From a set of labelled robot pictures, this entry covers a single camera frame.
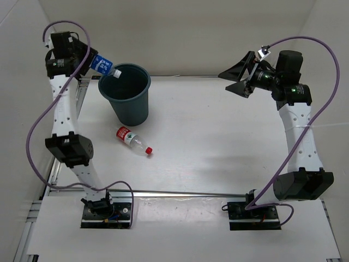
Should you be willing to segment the blue label clear bottle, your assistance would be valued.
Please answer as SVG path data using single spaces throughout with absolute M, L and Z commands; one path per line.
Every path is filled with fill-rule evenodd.
M 96 55 L 93 58 L 90 68 L 102 75 L 113 76 L 117 79 L 122 74 L 120 70 L 115 68 L 111 61 L 100 55 Z

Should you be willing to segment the red label clear bottle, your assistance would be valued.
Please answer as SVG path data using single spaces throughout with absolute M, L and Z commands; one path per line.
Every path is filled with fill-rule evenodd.
M 116 131 L 116 137 L 122 140 L 134 153 L 139 156 L 150 156 L 153 149 L 148 146 L 144 139 L 133 133 L 125 126 L 121 126 Z

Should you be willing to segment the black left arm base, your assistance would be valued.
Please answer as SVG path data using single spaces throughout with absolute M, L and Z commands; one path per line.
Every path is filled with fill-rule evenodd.
M 114 202 L 109 193 L 99 201 L 81 199 L 84 204 L 80 228 L 130 229 L 133 224 L 133 199 L 131 202 Z

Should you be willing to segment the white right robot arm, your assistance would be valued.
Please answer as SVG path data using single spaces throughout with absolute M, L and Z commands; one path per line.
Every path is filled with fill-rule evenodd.
M 264 189 L 254 189 L 245 204 L 245 213 L 257 218 L 265 206 L 287 201 L 316 200 L 334 182 L 318 156 L 311 129 L 310 88 L 299 82 L 303 55 L 298 51 L 280 51 L 276 67 L 265 57 L 268 52 L 249 51 L 237 64 L 223 71 L 219 78 L 232 81 L 225 89 L 248 98 L 254 89 L 270 91 L 282 119 L 288 156 L 287 173 L 281 170 Z

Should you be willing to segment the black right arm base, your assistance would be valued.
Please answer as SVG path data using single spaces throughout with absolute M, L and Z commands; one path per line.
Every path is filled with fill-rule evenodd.
M 281 230 L 275 205 L 254 210 L 246 210 L 246 206 L 246 202 L 233 201 L 221 207 L 222 211 L 228 213 L 231 231 Z

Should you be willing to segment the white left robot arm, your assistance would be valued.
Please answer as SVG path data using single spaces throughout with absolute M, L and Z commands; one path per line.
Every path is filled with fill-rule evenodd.
M 77 122 L 76 82 L 86 74 L 97 51 L 89 49 L 70 32 L 53 33 L 53 48 L 45 58 L 46 71 L 54 102 L 53 129 L 45 139 L 46 148 L 77 177 L 85 191 L 81 201 L 92 214 L 109 218 L 114 204 L 93 166 L 94 148 L 89 138 L 80 134 Z

